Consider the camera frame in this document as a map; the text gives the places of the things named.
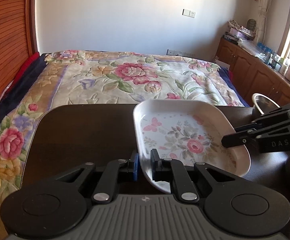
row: bed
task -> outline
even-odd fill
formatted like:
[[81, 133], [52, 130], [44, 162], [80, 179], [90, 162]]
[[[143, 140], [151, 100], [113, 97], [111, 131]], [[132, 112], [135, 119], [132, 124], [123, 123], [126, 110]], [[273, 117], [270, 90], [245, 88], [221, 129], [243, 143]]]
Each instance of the bed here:
[[[0, 101], [0, 204], [20, 188], [35, 128], [58, 106], [146, 99], [248, 106], [231, 84], [228, 70], [203, 60], [83, 50], [39, 56], [33, 4], [34, 0], [0, 0], [0, 95], [17, 79]], [[0, 239], [5, 235], [0, 221]]]

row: wooden cabinet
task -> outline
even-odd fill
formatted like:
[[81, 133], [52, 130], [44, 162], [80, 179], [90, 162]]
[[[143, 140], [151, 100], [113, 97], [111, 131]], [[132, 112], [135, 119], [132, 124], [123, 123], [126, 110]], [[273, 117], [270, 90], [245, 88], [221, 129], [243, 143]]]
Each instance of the wooden cabinet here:
[[255, 65], [256, 61], [253, 56], [243, 50], [236, 51], [229, 70], [232, 72], [232, 83], [242, 97], [247, 93], [244, 80], [249, 70], [253, 69]]
[[290, 87], [284, 81], [281, 81], [277, 91], [274, 91], [271, 95], [271, 99], [274, 100], [279, 106], [284, 106], [290, 103]]
[[218, 60], [230, 65], [236, 53], [236, 48], [237, 46], [235, 44], [232, 44], [224, 39], [221, 39], [218, 50], [216, 52]]
[[290, 103], [290, 84], [284, 77], [242, 48], [222, 38], [216, 57], [230, 65], [232, 83], [250, 106], [254, 93], [263, 94], [280, 106]]
[[271, 70], [259, 62], [255, 65], [253, 71], [250, 71], [247, 75], [243, 83], [247, 87], [247, 93], [241, 96], [250, 106], [253, 105], [251, 97], [254, 93], [260, 93], [273, 99], [272, 94], [275, 95], [279, 83], [280, 81], [273, 75]]

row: white wall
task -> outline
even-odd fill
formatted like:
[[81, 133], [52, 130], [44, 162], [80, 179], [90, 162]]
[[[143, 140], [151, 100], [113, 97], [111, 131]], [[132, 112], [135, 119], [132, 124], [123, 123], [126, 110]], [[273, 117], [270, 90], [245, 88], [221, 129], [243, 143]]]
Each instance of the white wall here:
[[[252, 0], [37, 0], [40, 52], [167, 49], [211, 60], [227, 21], [246, 24]], [[183, 9], [196, 12], [182, 16]]]
[[278, 48], [286, 28], [290, 0], [272, 0], [267, 14], [267, 27], [264, 44], [274, 51]]

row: navy blue blanket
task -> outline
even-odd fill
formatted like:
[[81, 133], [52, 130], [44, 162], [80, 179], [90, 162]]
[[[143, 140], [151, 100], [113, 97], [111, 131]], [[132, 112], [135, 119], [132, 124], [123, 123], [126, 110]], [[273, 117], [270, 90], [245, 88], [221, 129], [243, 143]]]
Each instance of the navy blue blanket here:
[[8, 95], [0, 101], [0, 123], [9, 112], [19, 105], [23, 97], [42, 73], [43, 69], [46, 67], [44, 59], [45, 54], [32, 62]]
[[246, 101], [240, 96], [240, 94], [238, 94], [236, 88], [234, 87], [234, 85], [232, 84], [232, 82], [229, 79], [229, 71], [227, 68], [224, 67], [220, 67], [220, 69], [218, 70], [219, 75], [221, 76], [222, 79], [224, 79], [224, 81], [226, 82], [226, 84], [235, 91], [235, 93], [237, 94], [240, 102], [246, 106], [249, 107], [249, 105], [246, 103]]

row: metal screw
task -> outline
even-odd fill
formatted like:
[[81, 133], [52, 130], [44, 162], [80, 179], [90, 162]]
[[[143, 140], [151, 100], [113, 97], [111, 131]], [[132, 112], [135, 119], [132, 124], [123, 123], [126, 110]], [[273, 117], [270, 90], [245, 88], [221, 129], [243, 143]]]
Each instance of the metal screw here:
[[197, 195], [195, 193], [192, 193], [192, 192], [185, 192], [181, 195], [181, 198], [183, 200], [192, 201], [192, 200], [197, 199]]
[[109, 199], [109, 195], [106, 193], [96, 193], [93, 198], [97, 201], [105, 201]]

